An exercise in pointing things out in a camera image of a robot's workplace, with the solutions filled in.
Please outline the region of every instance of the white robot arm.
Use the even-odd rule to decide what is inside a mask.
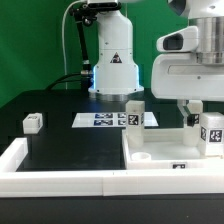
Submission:
[[[123,101],[142,94],[138,65],[133,60],[133,27],[116,7],[118,0],[88,0],[87,7],[97,14],[99,61],[94,67],[90,97]]]
[[[186,29],[161,37],[152,71],[158,98],[224,100],[224,0],[168,0]]]

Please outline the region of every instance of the white box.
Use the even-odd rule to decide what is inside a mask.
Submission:
[[[43,126],[43,116],[40,113],[29,114],[23,120],[24,134],[37,134]]]
[[[223,155],[224,116],[220,113],[200,115],[201,133],[198,148],[205,156]]]

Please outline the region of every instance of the white platform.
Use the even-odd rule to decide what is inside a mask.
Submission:
[[[141,148],[128,146],[126,131],[122,132],[126,169],[189,169],[222,167],[219,157],[205,158],[197,147],[183,144],[183,129],[145,129]]]
[[[209,168],[16,172],[26,155],[22,138],[0,157],[0,197],[224,193],[224,167],[217,160]]]

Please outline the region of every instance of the white robot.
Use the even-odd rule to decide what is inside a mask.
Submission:
[[[99,61],[93,71],[94,84],[89,88],[92,98],[123,101],[144,90],[133,60],[133,27],[120,13],[119,4],[117,0],[87,1],[90,10],[99,11]]]
[[[152,71],[158,98],[224,100],[224,0],[168,0],[185,29],[161,37]]]
[[[184,116],[185,145],[198,145],[206,156],[223,156],[224,117],[202,113],[200,102],[224,101],[224,0],[167,3],[178,15],[188,17],[188,27],[158,39],[157,49],[165,54],[154,61],[152,93],[157,98],[177,99]]]

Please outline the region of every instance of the black and white pattern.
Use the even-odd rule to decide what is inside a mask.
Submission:
[[[201,139],[203,139],[204,141],[206,141],[206,129],[201,127]]]
[[[185,163],[173,164],[173,169],[186,169],[186,164]]]
[[[108,118],[113,118],[112,113],[97,113],[95,114],[96,119],[108,119]]]
[[[112,126],[113,120],[95,120],[94,126]]]
[[[125,126],[126,125],[126,120],[118,120],[118,125]]]
[[[128,125],[139,125],[139,116],[138,115],[128,115]]]
[[[119,119],[126,119],[126,113],[118,113],[118,114],[117,114],[117,117],[118,117]]]
[[[222,142],[222,130],[210,130],[209,142]]]

